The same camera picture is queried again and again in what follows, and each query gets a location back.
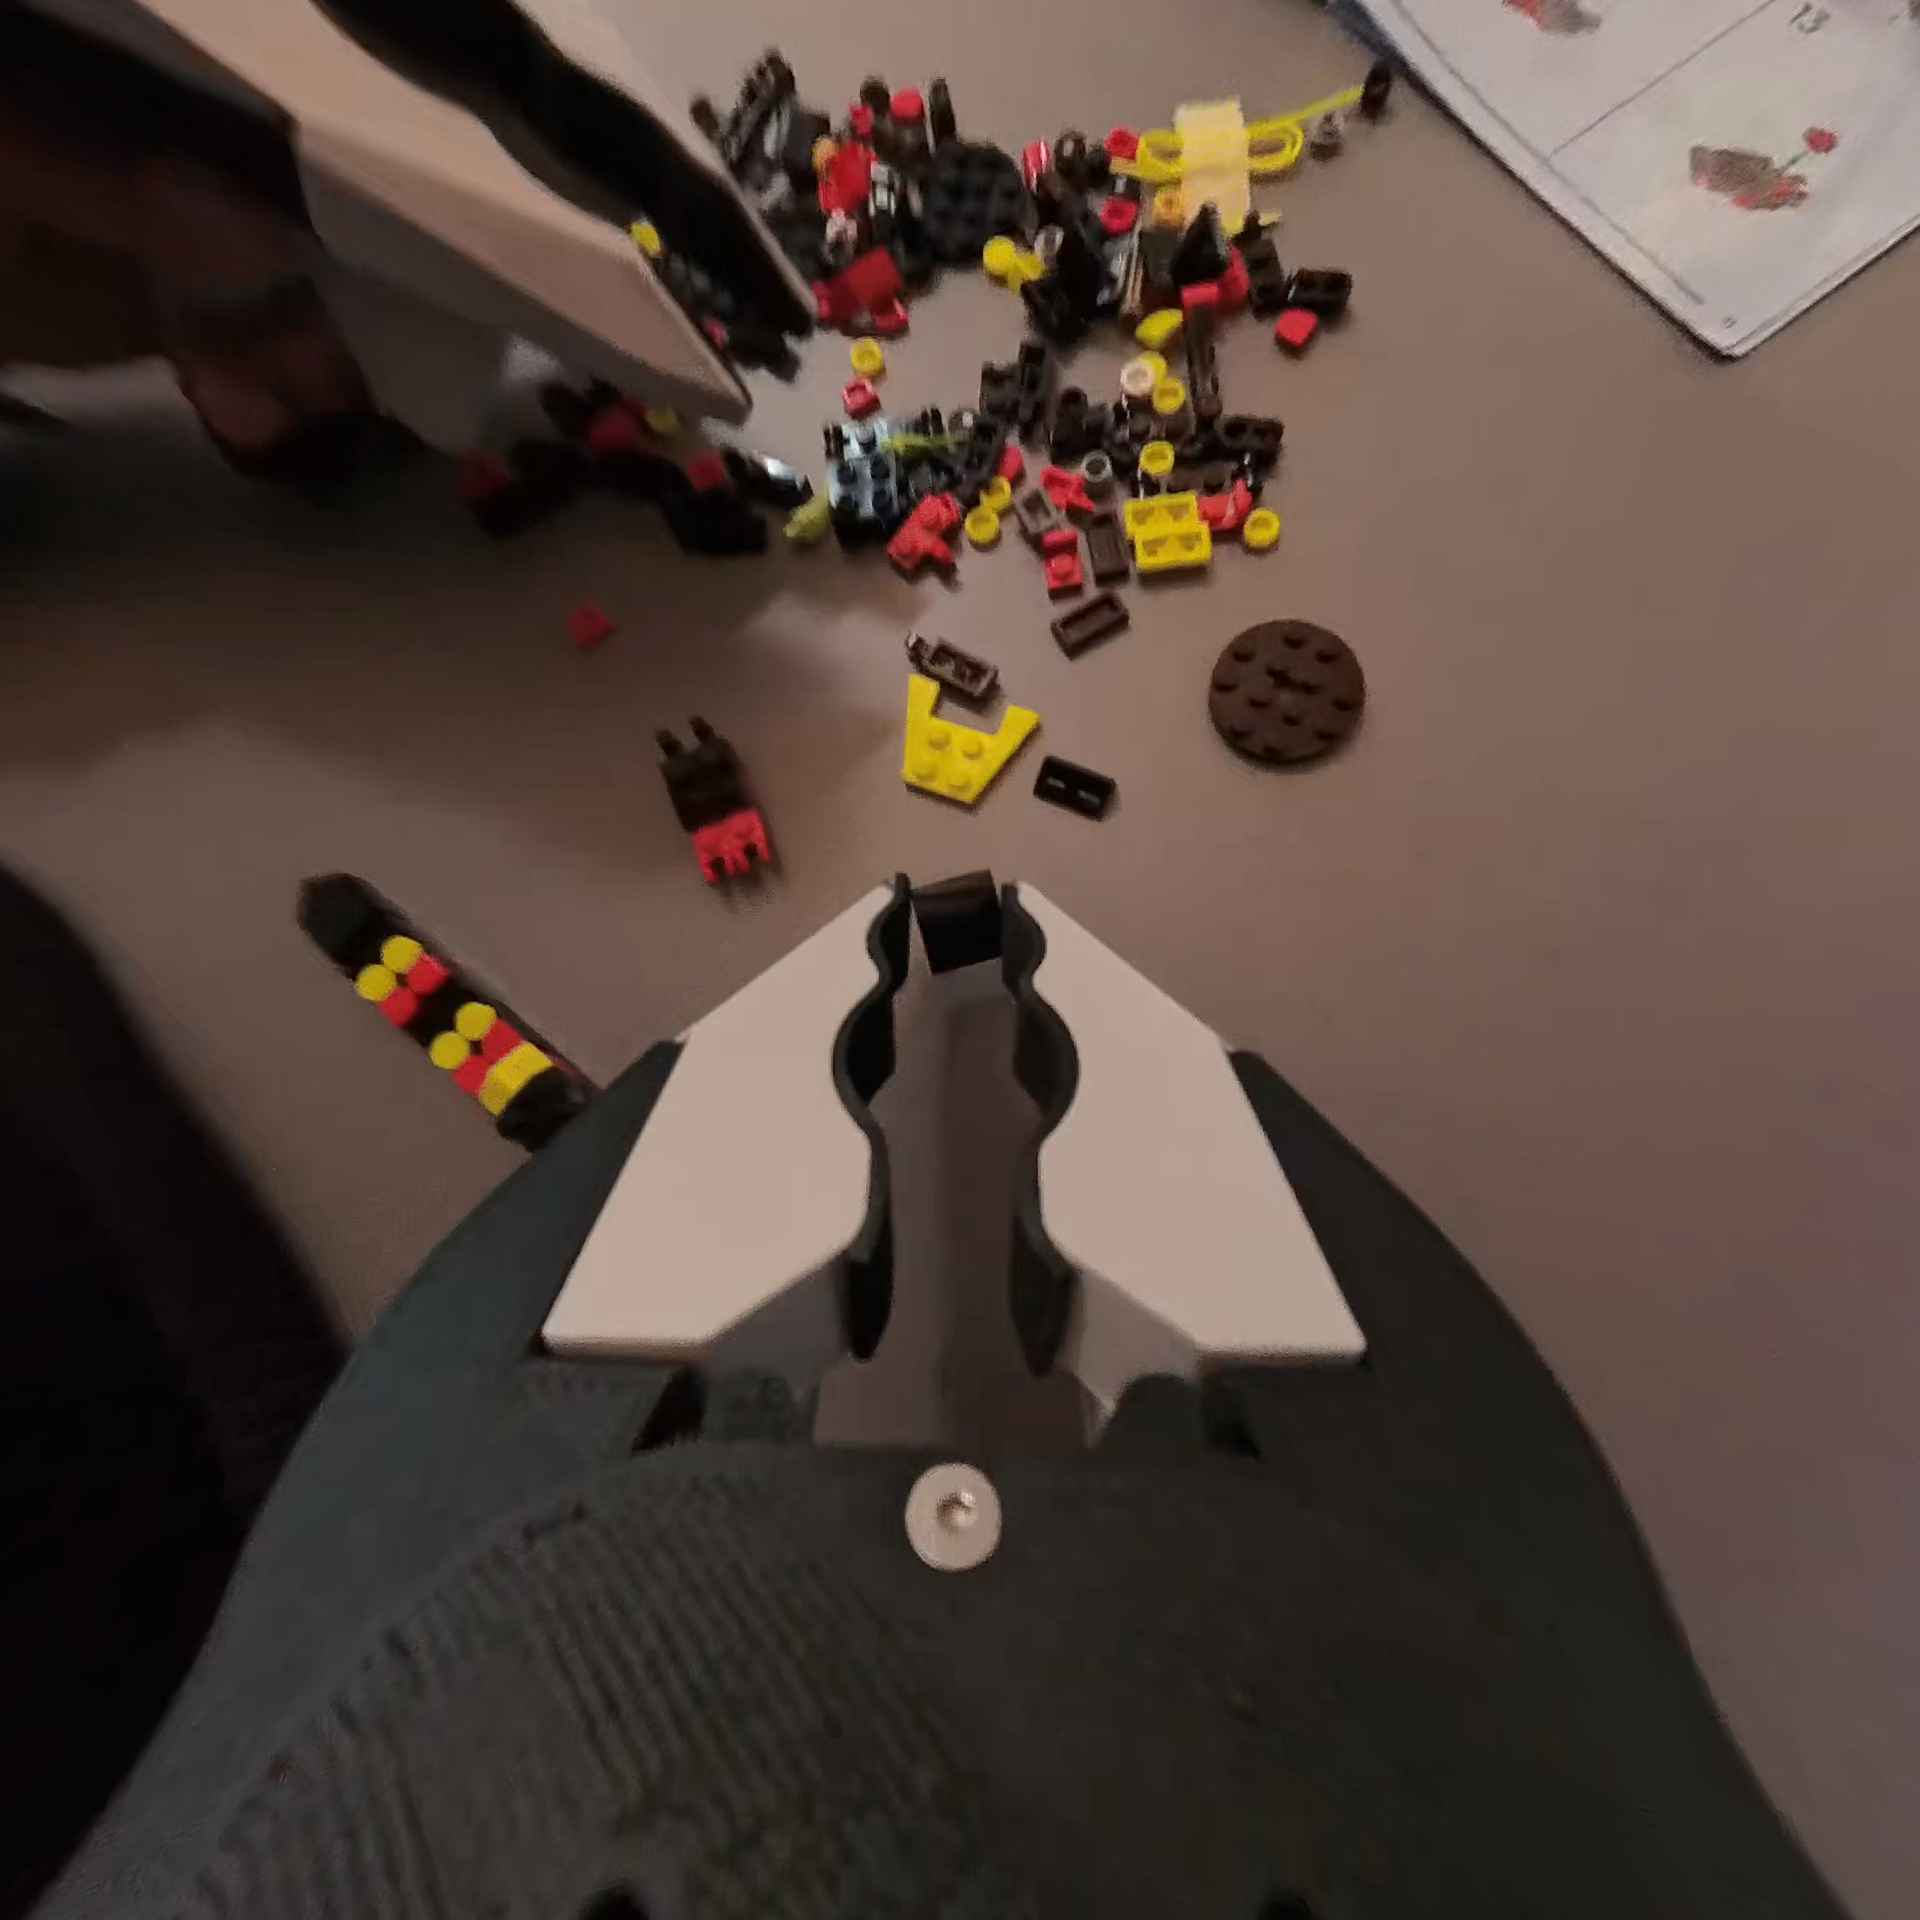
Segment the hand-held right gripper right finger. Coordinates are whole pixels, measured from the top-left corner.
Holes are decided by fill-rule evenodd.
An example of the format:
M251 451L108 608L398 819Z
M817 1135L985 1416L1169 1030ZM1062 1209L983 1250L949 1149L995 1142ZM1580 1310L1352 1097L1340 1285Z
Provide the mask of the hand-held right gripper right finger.
M1077 1438L1163 1383L1350 1379L1368 1338L1241 1069L1208 1022L1043 888L999 890L1014 1078L1011 1312L1072 1384Z

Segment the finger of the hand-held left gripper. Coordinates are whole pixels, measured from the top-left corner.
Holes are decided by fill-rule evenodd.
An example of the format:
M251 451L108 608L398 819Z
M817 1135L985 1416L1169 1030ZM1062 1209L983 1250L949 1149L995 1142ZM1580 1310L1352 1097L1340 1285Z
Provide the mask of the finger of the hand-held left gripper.
M478 448L517 347L694 418L750 418L742 374L630 229L561 195L324 3L147 6L286 111L320 296L375 403L420 440Z
M817 303L724 154L661 101L577 3L336 2L321 10L403 78L473 111L513 158L615 229L651 224L691 288L667 285L737 365L793 365Z

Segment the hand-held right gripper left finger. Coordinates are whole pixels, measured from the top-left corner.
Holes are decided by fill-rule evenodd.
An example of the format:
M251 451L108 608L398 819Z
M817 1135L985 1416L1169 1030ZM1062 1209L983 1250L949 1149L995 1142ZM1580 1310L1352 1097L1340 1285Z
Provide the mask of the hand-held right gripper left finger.
M873 1101L912 918L894 875L678 1035L542 1323L551 1352L797 1392L875 1354L896 1231Z

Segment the small black lego piece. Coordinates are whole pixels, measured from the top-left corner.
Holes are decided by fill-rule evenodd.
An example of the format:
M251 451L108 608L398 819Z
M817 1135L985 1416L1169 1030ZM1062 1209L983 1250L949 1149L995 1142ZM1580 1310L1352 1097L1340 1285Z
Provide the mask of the small black lego piece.
M919 882L909 903L929 974L995 966L1000 960L1000 888L992 870Z

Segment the pile of lego pieces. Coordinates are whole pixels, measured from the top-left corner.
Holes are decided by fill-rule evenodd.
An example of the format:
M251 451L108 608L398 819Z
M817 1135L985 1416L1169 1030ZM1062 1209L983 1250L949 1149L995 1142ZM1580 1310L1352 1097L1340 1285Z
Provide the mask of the pile of lego pieces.
M871 78L827 117L771 50L727 114L693 107L771 217L817 326L847 343L820 470L737 442L678 448L670 408L603 378L547 381L549 434L473 454L463 505L510 538L598 491L659 512L694 557L753 557L781 533L795 549L880 551L908 579L945 578L964 549L1012 536L1054 601L1196 573L1219 543L1275 551L1283 519L1264 494L1285 424L1230 408L1219 341L1252 317L1300 353L1349 317L1352 275L1289 266L1256 189L1335 158L1392 86L1392 66L1374 64L1297 111L1247 121L1235 101L1199 103L1169 128L1064 128L1008 153L960 131L944 79ZM980 363L972 399L891 406L888 344L912 302L957 272L1011 294L1022 336Z

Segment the long black studded lego assembly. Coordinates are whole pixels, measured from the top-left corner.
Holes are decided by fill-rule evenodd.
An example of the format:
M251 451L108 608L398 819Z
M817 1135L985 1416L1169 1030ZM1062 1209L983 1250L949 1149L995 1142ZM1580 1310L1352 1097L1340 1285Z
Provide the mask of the long black studded lego assembly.
M542 1149L598 1097L549 1035L368 880L302 880L295 918L355 995L521 1151Z

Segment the black and red clip lego assembly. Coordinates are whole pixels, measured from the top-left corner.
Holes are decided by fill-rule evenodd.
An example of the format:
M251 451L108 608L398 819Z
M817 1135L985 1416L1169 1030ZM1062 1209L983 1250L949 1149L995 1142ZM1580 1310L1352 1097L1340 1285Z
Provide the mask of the black and red clip lego assembly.
M724 883L775 865L751 782L733 742L701 714L691 714L688 736L655 730L659 770L676 823L685 834L705 883Z

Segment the yellow wedge lego plate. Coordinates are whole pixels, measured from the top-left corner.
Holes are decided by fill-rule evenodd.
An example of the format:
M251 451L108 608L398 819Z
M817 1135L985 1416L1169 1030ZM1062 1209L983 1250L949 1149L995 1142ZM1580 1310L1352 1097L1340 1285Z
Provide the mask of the yellow wedge lego plate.
M900 782L912 793L974 808L1040 733L1035 710L1011 704L996 728L964 723L942 707L944 688L924 673L905 682Z

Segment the black round lego plate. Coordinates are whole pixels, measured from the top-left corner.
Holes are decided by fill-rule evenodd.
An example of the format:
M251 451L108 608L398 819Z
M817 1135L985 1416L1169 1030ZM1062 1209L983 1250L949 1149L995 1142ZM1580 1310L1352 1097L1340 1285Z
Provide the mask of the black round lego plate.
M1232 634L1206 679L1206 720L1243 760L1303 770L1340 753L1360 726L1366 681L1349 642L1297 616Z

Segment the lego instruction booklet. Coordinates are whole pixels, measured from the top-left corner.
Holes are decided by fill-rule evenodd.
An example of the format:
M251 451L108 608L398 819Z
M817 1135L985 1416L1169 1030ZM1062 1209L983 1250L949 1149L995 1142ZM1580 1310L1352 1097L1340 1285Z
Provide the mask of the lego instruction booklet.
M1915 3L1327 10L1721 359L1915 237Z

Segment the person's left hand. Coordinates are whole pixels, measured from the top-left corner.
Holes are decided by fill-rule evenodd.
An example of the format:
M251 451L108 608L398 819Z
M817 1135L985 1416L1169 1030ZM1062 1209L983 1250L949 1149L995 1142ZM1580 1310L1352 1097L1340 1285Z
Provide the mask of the person's left hand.
M376 408L303 266L303 234L249 184L5 98L1 365L167 365L239 473L341 483Z

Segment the dark brown knit cloth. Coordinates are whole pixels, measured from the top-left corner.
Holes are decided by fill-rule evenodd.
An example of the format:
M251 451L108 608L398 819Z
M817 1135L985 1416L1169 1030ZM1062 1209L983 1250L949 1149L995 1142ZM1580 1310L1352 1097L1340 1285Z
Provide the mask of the dark brown knit cloth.
M201 1655L345 1342L64 915L1 875L1 1913Z

